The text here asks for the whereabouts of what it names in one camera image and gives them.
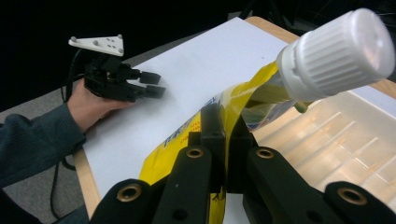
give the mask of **dark green sleeve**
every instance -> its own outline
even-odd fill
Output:
[[[8,116],[0,124],[0,188],[49,169],[84,141],[67,105],[31,120]]]

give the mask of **hand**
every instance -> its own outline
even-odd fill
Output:
[[[112,110],[123,109],[134,103],[109,100],[92,94],[84,87],[84,78],[77,84],[67,102],[70,113],[83,133]]]

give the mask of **white bottle cap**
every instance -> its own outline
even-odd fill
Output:
[[[315,101],[387,78],[395,52],[384,23],[361,8],[304,34],[276,63],[291,98]]]

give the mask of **plastic bottle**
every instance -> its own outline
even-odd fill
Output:
[[[242,116],[253,132],[295,106],[387,78],[395,67],[389,32],[360,8],[308,32],[276,58],[277,72],[254,91]]]

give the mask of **yellow packaging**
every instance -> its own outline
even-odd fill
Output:
[[[269,63],[249,81],[231,87],[213,97],[208,104],[218,104],[221,121],[226,135],[226,166],[228,164],[228,148],[233,127],[249,101],[253,92],[267,82],[277,71],[275,63]],[[201,111],[187,120],[172,133],[163,143],[157,146],[146,158],[139,178],[150,185],[166,177],[172,171],[177,153],[188,145],[189,132],[201,131]],[[209,223],[222,223],[225,211],[225,189],[211,195]]]

